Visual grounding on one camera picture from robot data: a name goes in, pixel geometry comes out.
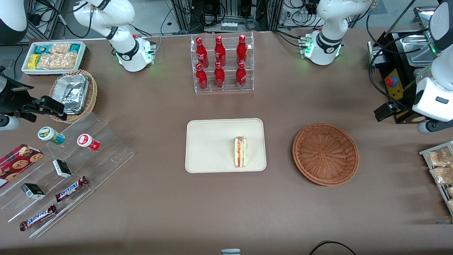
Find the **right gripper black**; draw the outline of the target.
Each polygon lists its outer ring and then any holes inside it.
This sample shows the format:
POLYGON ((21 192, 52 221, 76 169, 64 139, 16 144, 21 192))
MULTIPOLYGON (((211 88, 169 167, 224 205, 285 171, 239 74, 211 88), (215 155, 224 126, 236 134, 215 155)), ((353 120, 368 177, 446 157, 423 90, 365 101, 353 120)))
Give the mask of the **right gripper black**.
POLYGON ((42 96, 39 99, 31 97, 28 90, 33 89, 33 86, 6 76, 4 71, 5 68, 1 68, 0 111, 2 114, 14 112, 16 118, 22 118, 32 123, 36 122, 36 114, 67 120, 68 115, 64 112, 64 104, 49 96, 42 96))

